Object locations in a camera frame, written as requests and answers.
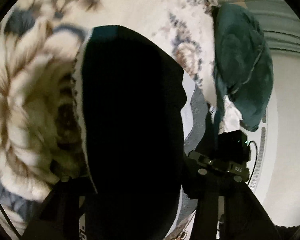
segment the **curtain fold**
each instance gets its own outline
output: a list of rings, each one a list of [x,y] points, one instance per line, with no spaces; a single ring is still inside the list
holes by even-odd
[[[271,50],[300,55],[300,20],[284,0],[218,0],[250,10],[260,22]]]

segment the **wall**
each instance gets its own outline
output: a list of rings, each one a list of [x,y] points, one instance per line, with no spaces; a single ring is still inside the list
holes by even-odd
[[[300,57],[273,53],[278,146],[263,206],[276,225],[300,224]]]

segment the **gray curtain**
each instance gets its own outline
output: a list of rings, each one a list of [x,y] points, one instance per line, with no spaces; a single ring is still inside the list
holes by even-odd
[[[284,0],[218,0],[239,4],[259,20],[271,50],[300,55],[300,20]]]

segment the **white wall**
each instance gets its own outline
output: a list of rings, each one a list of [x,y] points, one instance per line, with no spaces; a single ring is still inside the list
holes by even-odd
[[[263,206],[276,225],[300,224],[300,57],[273,53],[278,146]]]

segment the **black cable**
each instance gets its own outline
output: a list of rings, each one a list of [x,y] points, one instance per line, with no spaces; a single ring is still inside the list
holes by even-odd
[[[14,225],[12,224],[11,220],[9,219],[8,215],[6,214],[6,212],[4,211],[1,203],[0,203],[0,211],[2,212],[2,215],[4,216],[4,218],[6,219],[7,223],[9,224],[9,226],[11,227],[12,231],[16,234],[16,236],[21,240],[21,235],[19,234],[19,232],[17,231],[17,229],[14,227]]]
[[[251,179],[252,179],[252,176],[253,176],[253,173],[254,173],[254,169],[256,168],[257,160],[258,160],[258,146],[257,146],[257,144],[256,144],[255,141],[250,141],[249,144],[248,144],[249,147],[250,147],[250,144],[251,144],[251,143],[253,143],[253,144],[255,145],[255,147],[256,147],[256,160],[255,160],[255,162],[254,162],[253,170],[252,170],[252,172],[251,172],[251,176],[250,176],[248,185],[250,184],[250,181],[251,181]]]

